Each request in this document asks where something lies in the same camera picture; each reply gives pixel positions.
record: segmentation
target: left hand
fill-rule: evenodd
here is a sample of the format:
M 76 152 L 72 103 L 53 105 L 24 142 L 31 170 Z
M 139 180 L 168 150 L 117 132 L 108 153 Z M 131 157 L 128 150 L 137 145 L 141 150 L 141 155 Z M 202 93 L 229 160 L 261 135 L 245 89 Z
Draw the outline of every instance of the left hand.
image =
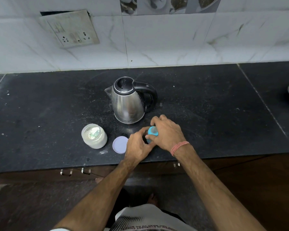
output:
M 148 131 L 149 128 L 150 127 L 143 127 L 140 131 L 131 134 L 127 141 L 124 159 L 132 160 L 138 164 L 149 155 L 153 147 L 156 146 L 153 141 L 150 144 L 146 144 L 142 140 L 142 136 Z

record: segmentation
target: kettle handle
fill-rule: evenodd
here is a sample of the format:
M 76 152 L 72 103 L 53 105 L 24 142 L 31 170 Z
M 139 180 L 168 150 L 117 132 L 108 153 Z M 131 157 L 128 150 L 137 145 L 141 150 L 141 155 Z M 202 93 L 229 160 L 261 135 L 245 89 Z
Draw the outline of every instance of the kettle handle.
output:
M 151 98 L 150 104 L 144 103 L 144 109 L 145 109 L 144 111 L 146 113 L 150 112 L 156 105 L 156 102 L 158 101 L 158 93 L 156 92 L 154 87 L 144 82 L 136 82 L 136 81 L 133 82 L 133 87 L 135 91 L 137 92 L 147 93 L 150 95 L 150 98 Z

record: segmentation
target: purple jar lid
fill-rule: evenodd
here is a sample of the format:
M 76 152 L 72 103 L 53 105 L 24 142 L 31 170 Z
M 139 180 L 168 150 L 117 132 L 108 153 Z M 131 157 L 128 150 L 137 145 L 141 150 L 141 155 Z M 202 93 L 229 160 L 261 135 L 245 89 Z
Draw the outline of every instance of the purple jar lid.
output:
M 115 150 L 115 152 L 119 154 L 125 153 L 127 141 L 128 141 L 127 137 L 119 136 L 112 143 L 113 150 Z

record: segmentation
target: tile backsplash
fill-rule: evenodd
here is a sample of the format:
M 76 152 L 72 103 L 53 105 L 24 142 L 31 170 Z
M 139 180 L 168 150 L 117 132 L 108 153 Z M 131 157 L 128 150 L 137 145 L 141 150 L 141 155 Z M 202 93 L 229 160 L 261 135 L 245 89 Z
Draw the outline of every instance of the tile backsplash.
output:
M 0 73 L 289 60 L 289 0 L 203 5 L 198 0 L 0 0 Z M 59 48 L 40 25 L 40 11 L 81 9 L 89 12 L 100 44 Z

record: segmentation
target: electric kettle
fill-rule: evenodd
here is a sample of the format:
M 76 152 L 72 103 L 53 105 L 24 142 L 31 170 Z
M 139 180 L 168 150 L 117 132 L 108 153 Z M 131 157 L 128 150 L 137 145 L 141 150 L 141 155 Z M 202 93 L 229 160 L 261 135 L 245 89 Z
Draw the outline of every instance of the electric kettle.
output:
M 122 123 L 132 124 L 142 119 L 156 105 L 158 94 L 151 86 L 136 82 L 130 77 L 122 77 L 106 88 L 105 92 L 111 99 L 115 117 Z M 150 101 L 145 99 L 149 94 Z

